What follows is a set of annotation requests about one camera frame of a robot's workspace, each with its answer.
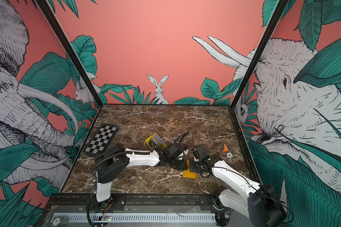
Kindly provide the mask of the yellow leather card holder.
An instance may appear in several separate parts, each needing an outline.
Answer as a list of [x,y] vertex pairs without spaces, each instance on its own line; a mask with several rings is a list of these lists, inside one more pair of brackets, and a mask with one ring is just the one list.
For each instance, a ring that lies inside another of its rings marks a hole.
[[190,171],[190,161],[186,161],[187,169],[183,171],[182,176],[185,178],[190,178],[190,179],[195,179],[196,178],[196,173],[193,173]]

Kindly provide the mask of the yellow plastic card tray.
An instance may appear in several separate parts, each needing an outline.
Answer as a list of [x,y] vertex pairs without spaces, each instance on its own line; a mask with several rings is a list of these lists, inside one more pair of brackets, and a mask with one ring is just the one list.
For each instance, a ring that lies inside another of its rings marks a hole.
[[167,145],[165,144],[163,139],[158,134],[155,134],[155,135],[147,138],[145,141],[151,148],[165,148],[165,147],[167,147]]

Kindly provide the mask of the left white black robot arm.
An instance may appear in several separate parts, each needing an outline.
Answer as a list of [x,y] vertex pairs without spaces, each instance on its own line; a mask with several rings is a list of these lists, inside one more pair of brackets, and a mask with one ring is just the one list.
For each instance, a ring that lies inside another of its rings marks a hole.
[[153,146],[151,151],[138,151],[117,144],[95,160],[90,170],[94,179],[94,193],[97,202],[111,198],[112,182],[127,168],[133,166],[170,166],[178,171],[188,169],[186,155],[188,148],[181,143],[173,143],[164,148]]

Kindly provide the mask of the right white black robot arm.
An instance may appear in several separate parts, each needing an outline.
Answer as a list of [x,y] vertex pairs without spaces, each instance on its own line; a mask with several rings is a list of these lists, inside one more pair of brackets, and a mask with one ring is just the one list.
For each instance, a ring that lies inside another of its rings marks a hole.
[[230,208],[247,217],[255,227],[280,227],[287,213],[274,188],[261,185],[243,176],[230,167],[220,156],[209,155],[203,146],[192,150],[194,159],[190,161],[190,171],[209,173],[234,189],[234,194],[225,189],[218,200],[225,208]]

